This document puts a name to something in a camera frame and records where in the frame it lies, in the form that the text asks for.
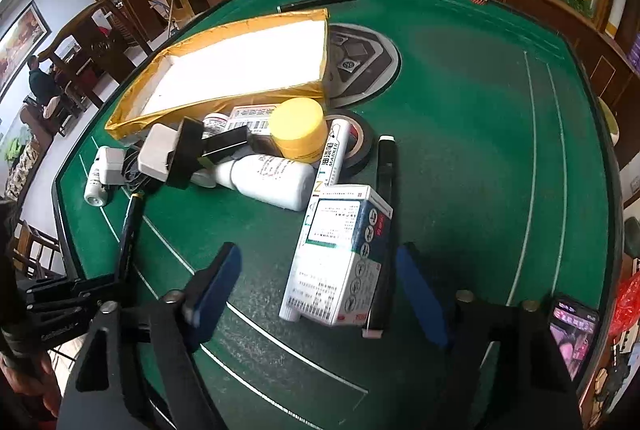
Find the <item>metal bolt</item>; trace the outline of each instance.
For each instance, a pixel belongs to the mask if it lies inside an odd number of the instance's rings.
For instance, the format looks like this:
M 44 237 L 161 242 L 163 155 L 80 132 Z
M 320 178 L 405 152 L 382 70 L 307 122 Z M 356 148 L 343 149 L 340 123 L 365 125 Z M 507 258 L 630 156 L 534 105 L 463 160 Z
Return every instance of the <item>metal bolt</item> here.
M 165 304 L 175 304 L 177 302 L 182 301 L 183 298 L 184 298 L 184 292 L 180 291 L 180 289 L 172 289 L 162 297 L 162 301 Z
M 470 304 L 475 299 L 476 299 L 476 296 L 468 289 L 460 289 L 460 291 L 456 291 L 456 300 L 460 302 L 465 302 L 465 304 Z
M 540 307 L 540 303 L 535 300 L 525 300 L 522 303 L 522 308 L 528 313 L 534 313 Z
M 100 306 L 100 312 L 108 315 L 109 313 L 113 313 L 118 307 L 118 303 L 113 300 L 109 300 Z

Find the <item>green table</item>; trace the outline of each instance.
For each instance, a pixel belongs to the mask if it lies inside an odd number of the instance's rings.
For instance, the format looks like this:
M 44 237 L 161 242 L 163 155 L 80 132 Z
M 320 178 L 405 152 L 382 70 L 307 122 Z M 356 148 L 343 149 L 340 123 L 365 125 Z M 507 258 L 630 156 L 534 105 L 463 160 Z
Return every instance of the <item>green table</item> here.
M 171 41 L 291 1 L 228 0 Z M 494 2 L 357 0 L 334 4 L 330 15 L 384 34 L 400 52 L 395 83 L 353 110 L 398 141 L 401 239 L 422 252 L 418 264 L 445 306 L 462 288 L 511 305 L 558 291 L 608 324 L 622 239 L 618 172 L 565 41 Z M 97 147 L 119 146 L 103 130 L 116 100 L 53 186 L 66 262 L 80 276 L 113 270 L 127 206 L 122 190 L 104 208 L 82 199 Z M 375 157 L 351 181 L 373 185 L 374 172 Z M 139 300 L 184 286 L 234 241 L 241 277 L 213 339 L 194 355 L 229 428 L 414 428 L 436 402 L 447 361 L 400 288 L 379 341 L 278 318 L 301 224 L 302 213 L 227 189 L 164 187 L 146 203 L 135 250 Z M 162 392 L 149 353 L 141 357 Z

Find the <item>phone screen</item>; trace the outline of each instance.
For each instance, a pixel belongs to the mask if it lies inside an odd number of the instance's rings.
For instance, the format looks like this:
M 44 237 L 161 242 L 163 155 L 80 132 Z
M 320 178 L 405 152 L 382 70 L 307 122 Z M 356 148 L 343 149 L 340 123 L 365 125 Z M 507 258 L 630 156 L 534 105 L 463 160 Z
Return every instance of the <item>phone screen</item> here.
M 598 315 L 578 304 L 562 298 L 554 303 L 549 328 L 569 371 L 575 378 L 594 338 Z

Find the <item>framed painting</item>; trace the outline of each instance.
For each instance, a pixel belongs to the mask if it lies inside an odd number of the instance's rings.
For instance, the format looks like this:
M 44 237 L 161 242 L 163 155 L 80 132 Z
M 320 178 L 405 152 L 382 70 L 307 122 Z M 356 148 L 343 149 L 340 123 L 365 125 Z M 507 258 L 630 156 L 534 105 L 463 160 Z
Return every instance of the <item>framed painting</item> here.
M 27 58 L 50 32 L 32 0 L 0 39 L 0 99 L 4 97 Z

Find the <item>yellow lid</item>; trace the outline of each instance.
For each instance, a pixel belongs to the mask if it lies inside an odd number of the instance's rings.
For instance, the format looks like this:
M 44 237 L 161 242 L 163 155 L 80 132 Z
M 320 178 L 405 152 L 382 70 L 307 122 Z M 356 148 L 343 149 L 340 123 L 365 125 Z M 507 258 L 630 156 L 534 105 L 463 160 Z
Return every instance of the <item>yellow lid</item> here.
M 328 135 L 322 107 L 309 97 L 278 105 L 269 117 L 269 130 L 283 157 L 303 163 L 320 158 Z

